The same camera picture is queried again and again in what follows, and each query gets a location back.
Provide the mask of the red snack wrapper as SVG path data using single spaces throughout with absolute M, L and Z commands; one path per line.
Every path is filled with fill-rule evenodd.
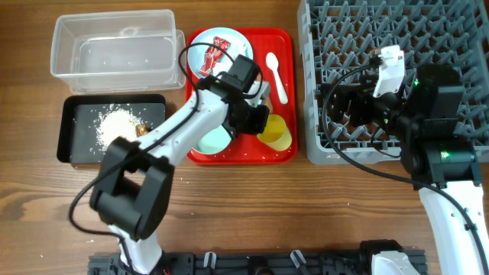
M 212 73 L 216 63 L 222 58 L 224 52 L 230 47 L 231 43 L 224 38 L 215 36 L 212 40 L 214 47 L 209 46 L 204 54 L 204 63 L 199 73 L 208 76 Z

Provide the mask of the yellow plastic cup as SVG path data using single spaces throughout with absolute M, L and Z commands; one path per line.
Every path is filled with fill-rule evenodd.
M 275 151 L 284 151 L 292 144 L 292 136 L 287 123 L 279 115 L 269 115 L 264 131 L 257 139 Z

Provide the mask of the red serving tray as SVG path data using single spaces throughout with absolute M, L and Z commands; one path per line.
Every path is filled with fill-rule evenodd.
M 264 79 L 271 81 L 270 100 L 273 113 L 286 122 L 292 137 L 291 145 L 286 150 L 276 151 L 254 135 L 241 134 L 217 154 L 205 155 L 191 150 L 187 157 L 199 165 L 285 163 L 292 160 L 298 151 L 293 42 L 290 35 L 278 27 L 237 27 L 235 30 L 246 38 L 247 48 L 253 52 L 253 60 L 262 69 Z M 273 73 L 266 66 L 266 55 L 270 52 L 279 61 L 278 73 L 289 99 L 285 105 L 280 104 Z

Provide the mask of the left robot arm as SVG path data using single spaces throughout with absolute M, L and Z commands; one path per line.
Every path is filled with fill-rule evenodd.
M 130 274 L 153 272 L 163 256 L 155 231 L 166 214 L 174 170 L 209 132 L 260 134 L 269 109 L 259 104 L 268 88 L 256 82 L 260 67 L 239 55 L 219 76 L 200 79 L 186 104 L 149 133 L 116 138 L 92 181 L 90 207 L 119 240 Z

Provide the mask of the brown food chunk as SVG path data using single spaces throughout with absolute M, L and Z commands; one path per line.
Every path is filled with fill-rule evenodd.
M 148 128 L 146 124 L 139 124 L 135 126 L 135 133 L 137 137 L 146 135 L 148 133 Z

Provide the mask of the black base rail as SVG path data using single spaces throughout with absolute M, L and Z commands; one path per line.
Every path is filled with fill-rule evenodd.
M 288 254 L 163 253 L 153 274 L 369 274 L 370 264 L 358 251 L 305 253 L 303 259 Z

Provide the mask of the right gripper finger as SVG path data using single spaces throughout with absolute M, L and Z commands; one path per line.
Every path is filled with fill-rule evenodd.
M 350 92 L 357 92 L 359 90 L 359 85 L 336 85 L 335 83 L 324 83 L 321 84 L 319 87 L 319 91 L 322 94 L 327 94 L 330 92 L 334 86 L 336 86 L 335 90 L 333 92 L 336 93 L 350 93 Z
M 350 100 L 348 98 L 333 97 L 329 103 L 329 117 L 333 122 L 339 123 L 342 121 L 345 113 L 348 110 Z

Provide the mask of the white rice pile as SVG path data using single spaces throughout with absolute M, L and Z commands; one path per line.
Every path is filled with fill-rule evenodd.
M 89 113 L 95 116 L 89 119 L 89 129 L 95 131 L 95 144 L 89 149 L 93 155 L 104 154 L 110 143 L 117 137 L 129 141 L 135 140 L 136 127 L 144 122 L 133 112 L 129 103 L 96 105 L 91 107 Z

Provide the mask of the grey dishwasher rack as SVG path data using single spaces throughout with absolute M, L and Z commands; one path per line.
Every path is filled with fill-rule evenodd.
M 488 16 L 482 1 L 302 1 L 297 10 L 303 61 L 306 153 L 316 165 L 392 160 L 399 142 L 375 124 L 354 127 L 348 116 L 322 126 L 319 87 L 339 80 L 357 85 L 372 50 L 399 45 L 406 75 L 403 94 L 413 88 L 416 68 L 447 64 L 465 87 L 455 133 L 467 138 L 478 159 L 488 159 Z

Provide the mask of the crumpled white tissue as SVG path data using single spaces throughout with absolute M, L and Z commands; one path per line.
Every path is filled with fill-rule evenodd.
M 232 57 L 233 60 L 235 60 L 238 55 L 243 55 L 245 57 L 253 59 L 252 49 L 247 43 L 237 42 L 231 44 L 231 46 L 227 50 L 227 53 Z M 227 72 L 231 66 L 232 61 L 225 54 L 223 54 L 222 57 L 214 65 L 212 75 L 217 76 L 221 72 Z

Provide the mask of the orange carrot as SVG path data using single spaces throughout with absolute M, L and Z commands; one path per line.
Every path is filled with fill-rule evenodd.
M 271 100 L 270 100 L 270 98 L 269 98 L 269 97 L 264 98 L 264 99 L 262 100 L 262 104 L 263 104 L 263 105 L 266 105 L 266 106 L 268 107 L 268 109 L 269 109 L 270 113 L 272 113 L 272 112 L 274 111 L 273 104 L 272 104 L 272 102 L 271 102 Z

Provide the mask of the mint green bowl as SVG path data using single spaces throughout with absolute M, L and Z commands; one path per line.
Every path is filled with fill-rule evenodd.
M 211 130 L 193 147 L 200 154 L 212 155 L 222 152 L 233 140 L 233 133 L 223 126 Z

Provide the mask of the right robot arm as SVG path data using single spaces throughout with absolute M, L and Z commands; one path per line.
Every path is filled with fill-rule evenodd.
M 486 274 L 488 233 L 483 210 L 482 172 L 475 149 L 455 133 L 464 86 L 447 65 L 418 66 L 407 99 L 396 92 L 374 97 L 377 76 L 357 86 L 322 84 L 322 126 L 349 115 L 357 127 L 375 123 L 400 142 L 400 162 L 409 177 L 383 173 L 335 152 L 355 167 L 409 183 L 419 193 L 436 241 L 444 273 Z

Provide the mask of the white plastic spoon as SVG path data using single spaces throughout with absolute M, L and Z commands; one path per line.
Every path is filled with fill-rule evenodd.
M 282 80 L 280 78 L 280 74 L 278 72 L 279 62 L 278 62 L 276 55 L 273 52 L 267 53 L 266 65 L 274 75 L 274 81 L 275 81 L 275 84 L 277 87 L 277 94 L 278 94 L 278 98 L 279 98 L 280 103 L 282 105 L 287 104 L 288 103 L 287 93 L 285 91 Z

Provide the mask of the clear plastic bin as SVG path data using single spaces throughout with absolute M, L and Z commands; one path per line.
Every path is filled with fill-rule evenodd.
M 50 73 L 77 95 L 181 89 L 185 44 L 169 9 L 62 15 Z

